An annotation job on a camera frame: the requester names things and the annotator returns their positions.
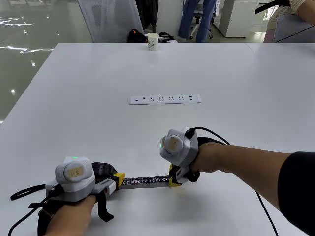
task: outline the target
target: white table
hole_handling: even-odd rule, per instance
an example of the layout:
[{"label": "white table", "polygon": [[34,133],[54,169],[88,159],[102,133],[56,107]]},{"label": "white table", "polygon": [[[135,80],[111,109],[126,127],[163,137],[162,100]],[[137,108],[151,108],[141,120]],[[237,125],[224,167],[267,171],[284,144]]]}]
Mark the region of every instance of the white table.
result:
[{"label": "white table", "polygon": [[[44,192],[9,195],[54,177],[66,156],[113,164],[126,177],[165,174],[159,140],[204,126],[232,144],[314,150],[313,45],[59,44],[0,126],[0,234]],[[200,94],[201,104],[128,105],[142,94]],[[270,204],[280,236],[303,235]],[[272,236],[254,193],[232,174],[179,188],[121,190],[87,235]],[[35,235],[37,214],[13,235]]]}]

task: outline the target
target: forearm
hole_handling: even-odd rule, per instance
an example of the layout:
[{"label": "forearm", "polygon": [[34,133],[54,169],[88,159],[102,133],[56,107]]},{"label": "forearm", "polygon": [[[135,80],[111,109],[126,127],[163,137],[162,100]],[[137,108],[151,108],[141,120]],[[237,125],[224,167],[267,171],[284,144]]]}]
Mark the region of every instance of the forearm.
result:
[{"label": "forearm", "polygon": [[95,202],[95,196],[88,196],[74,206],[63,206],[49,223],[46,236],[83,236]]},{"label": "forearm", "polygon": [[315,25],[315,1],[307,0],[298,9],[297,14],[306,22]]},{"label": "forearm", "polygon": [[290,153],[222,146],[219,169],[232,172],[279,209],[278,177]]},{"label": "forearm", "polygon": [[206,143],[190,165],[193,171],[232,172],[279,209],[278,178],[289,153]]}]

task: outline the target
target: hand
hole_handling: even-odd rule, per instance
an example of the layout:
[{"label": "hand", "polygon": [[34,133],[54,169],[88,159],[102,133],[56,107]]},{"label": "hand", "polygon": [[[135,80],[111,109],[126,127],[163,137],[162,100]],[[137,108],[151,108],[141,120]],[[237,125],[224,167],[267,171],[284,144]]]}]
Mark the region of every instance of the hand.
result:
[{"label": "hand", "polygon": [[218,143],[205,143],[199,147],[199,152],[190,168],[193,171],[214,172],[221,170],[228,172],[223,167],[223,159],[226,145]]},{"label": "hand", "polygon": [[64,205],[48,225],[46,236],[83,236],[96,197],[89,195],[76,205]]}]

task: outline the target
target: power outlet socket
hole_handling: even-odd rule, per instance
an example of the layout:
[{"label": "power outlet socket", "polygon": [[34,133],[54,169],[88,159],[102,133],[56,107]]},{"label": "power outlet socket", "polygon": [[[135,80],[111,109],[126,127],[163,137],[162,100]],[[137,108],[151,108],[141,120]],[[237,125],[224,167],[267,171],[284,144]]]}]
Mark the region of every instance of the power outlet socket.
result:
[{"label": "power outlet socket", "polygon": [[142,95],[129,98],[130,105],[200,103],[200,95]]}]

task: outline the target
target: black cable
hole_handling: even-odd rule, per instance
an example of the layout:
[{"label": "black cable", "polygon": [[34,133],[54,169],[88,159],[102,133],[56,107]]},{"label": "black cable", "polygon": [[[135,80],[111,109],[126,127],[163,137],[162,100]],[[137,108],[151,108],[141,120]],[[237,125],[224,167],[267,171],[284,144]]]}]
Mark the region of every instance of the black cable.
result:
[{"label": "black cable", "polygon": [[214,136],[216,136],[217,138],[221,139],[223,142],[225,142],[227,145],[230,145],[230,143],[225,140],[223,137],[221,137],[219,134],[216,134],[215,132],[211,131],[210,129],[204,128],[204,127],[195,127],[195,128],[191,128],[189,130],[186,131],[185,136],[189,139],[191,139],[193,137],[193,135],[195,134],[195,130],[205,130],[211,134],[213,134]]},{"label": "black cable", "polygon": [[290,35],[290,36],[288,36],[288,37],[285,37],[285,38],[283,38],[283,39],[280,39],[280,40],[278,40],[278,41],[276,41],[276,42],[274,42],[274,43],[279,43],[279,42],[282,41],[282,40],[285,40],[285,39],[287,39],[287,38],[291,38],[291,37],[293,37],[293,36],[295,36],[295,35],[297,35],[297,34],[299,34],[299,33],[302,33],[302,32],[304,32],[304,31],[306,31],[306,30],[309,30],[310,28],[313,28],[313,27],[315,27],[315,25],[314,25],[314,26],[310,26],[310,27],[308,27],[308,28],[306,28],[306,29],[304,29],[304,30],[302,30],[302,31],[300,31],[300,32],[297,32],[297,33],[293,34],[293,35]]},{"label": "black cable", "polygon": [[275,232],[276,236],[279,236],[279,234],[277,232],[277,229],[276,229],[276,226],[275,226],[274,222],[272,221],[272,219],[271,219],[271,217],[270,217],[270,215],[269,215],[269,213],[268,213],[264,203],[262,202],[262,199],[261,199],[259,193],[257,193],[257,191],[255,191],[255,192],[256,192],[257,197],[258,197],[258,199],[259,199],[259,201],[261,203],[262,208],[264,209],[264,211],[265,211],[265,213],[266,213],[266,215],[267,215],[267,217],[268,217],[268,219],[270,221],[270,224],[271,224],[272,228],[274,229],[274,232]]},{"label": "black cable", "polygon": [[[229,143],[226,139],[224,139],[223,137],[221,137],[219,134],[216,134],[216,133],[213,132],[212,130],[207,129],[207,128],[204,128],[204,127],[191,128],[191,129],[189,129],[189,130],[186,131],[185,136],[186,136],[187,138],[191,139],[191,138],[194,136],[194,134],[195,134],[195,130],[197,130],[197,129],[198,129],[198,130],[205,130],[205,131],[207,131],[207,132],[213,134],[213,135],[216,136],[217,138],[221,139],[221,140],[222,140],[223,142],[225,142],[227,145],[230,145],[230,143]],[[258,197],[258,199],[259,199],[259,201],[260,201],[260,204],[261,204],[262,208],[264,209],[264,211],[265,211],[265,213],[266,213],[266,215],[267,215],[267,217],[268,217],[268,219],[269,219],[269,221],[270,221],[270,224],[271,224],[271,226],[272,226],[272,228],[273,228],[273,230],[274,230],[274,232],[275,232],[275,235],[276,235],[276,236],[279,236],[279,234],[278,234],[278,232],[277,232],[277,229],[276,229],[276,227],[275,227],[275,224],[274,224],[274,222],[272,221],[272,219],[271,219],[271,217],[270,217],[270,215],[269,215],[269,213],[268,213],[268,211],[267,211],[267,209],[266,209],[264,203],[262,202],[262,199],[261,199],[259,193],[258,193],[257,191],[255,191],[255,193],[257,194],[257,197]]]},{"label": "black cable", "polygon": [[48,199],[52,198],[52,197],[56,197],[58,195],[60,195],[61,193],[63,193],[63,188],[61,187],[60,184],[57,184],[55,187],[52,188],[52,191],[48,194],[48,196],[46,198],[44,198],[37,207],[35,207],[34,209],[32,209],[29,213],[27,213],[25,216],[23,216],[20,220],[18,220],[9,230],[8,236],[11,236],[13,230],[19,225],[21,224],[23,221],[25,221],[30,215],[32,215],[38,208],[40,208],[40,206],[45,203]]},{"label": "black cable", "polygon": [[[49,197],[47,196],[46,198],[44,198],[40,203],[44,203],[49,199]],[[30,215],[32,215],[39,207],[36,207],[34,209],[32,209],[29,213],[27,213],[25,216],[23,216],[20,220],[18,220],[9,230],[8,236],[11,236],[13,230],[15,229],[15,227],[17,227],[19,224],[21,224],[24,220],[26,220]]]}]

